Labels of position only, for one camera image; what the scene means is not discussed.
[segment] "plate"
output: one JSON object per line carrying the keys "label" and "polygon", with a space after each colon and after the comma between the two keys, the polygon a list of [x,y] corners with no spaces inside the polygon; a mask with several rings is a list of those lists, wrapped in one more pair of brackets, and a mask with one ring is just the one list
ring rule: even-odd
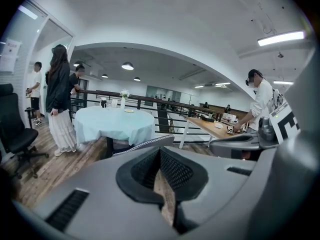
{"label": "plate", "polygon": [[223,126],[222,126],[221,123],[216,123],[216,124],[214,125],[214,127],[217,127],[217,128],[219,128],[219,129],[221,129]]}

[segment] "wooden handrail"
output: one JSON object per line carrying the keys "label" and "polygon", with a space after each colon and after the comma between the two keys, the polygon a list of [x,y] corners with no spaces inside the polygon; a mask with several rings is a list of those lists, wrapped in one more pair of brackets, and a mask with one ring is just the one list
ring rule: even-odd
{"label": "wooden handrail", "polygon": [[[115,97],[120,96],[119,92],[111,92],[111,91],[104,91],[104,90],[79,90],[78,92],[82,93],[82,94],[94,94],[94,95],[115,96]],[[167,100],[151,98],[151,97],[143,97],[143,96],[130,94],[129,99],[148,101],[148,102],[157,102],[157,103],[162,103],[162,104],[169,104],[172,106],[183,107],[183,108],[191,109],[191,110],[206,111],[206,112],[209,112],[209,114],[212,114],[212,113],[221,114],[221,112],[219,112],[219,111],[211,110],[208,108],[203,108],[203,107],[199,107],[199,106],[192,106],[192,105],[187,105],[187,104],[180,103],[180,102],[167,101]]]}

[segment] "flower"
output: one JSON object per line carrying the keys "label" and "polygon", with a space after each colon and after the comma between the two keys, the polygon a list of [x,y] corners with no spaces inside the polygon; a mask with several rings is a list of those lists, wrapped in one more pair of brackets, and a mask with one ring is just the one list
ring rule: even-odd
{"label": "flower", "polygon": [[121,96],[122,98],[127,99],[127,98],[129,97],[129,95],[130,95],[130,93],[129,93],[129,91],[126,90],[126,89],[124,89],[124,90],[122,90],[122,91],[120,92],[120,96]]}

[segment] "round table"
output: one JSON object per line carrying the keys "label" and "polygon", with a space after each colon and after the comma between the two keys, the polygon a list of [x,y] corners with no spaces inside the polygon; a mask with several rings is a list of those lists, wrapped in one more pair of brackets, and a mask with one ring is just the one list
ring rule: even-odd
{"label": "round table", "polygon": [[77,144],[107,137],[106,157],[113,154],[113,139],[136,145],[155,137],[155,118],[139,109],[90,106],[79,109],[74,118]]}

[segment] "white vase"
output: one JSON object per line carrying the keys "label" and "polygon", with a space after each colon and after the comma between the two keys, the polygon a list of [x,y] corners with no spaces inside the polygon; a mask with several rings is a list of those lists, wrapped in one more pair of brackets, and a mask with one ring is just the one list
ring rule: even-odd
{"label": "white vase", "polygon": [[120,108],[121,109],[124,109],[125,108],[125,105],[126,105],[126,99],[124,97],[121,98],[121,105],[120,105]]}

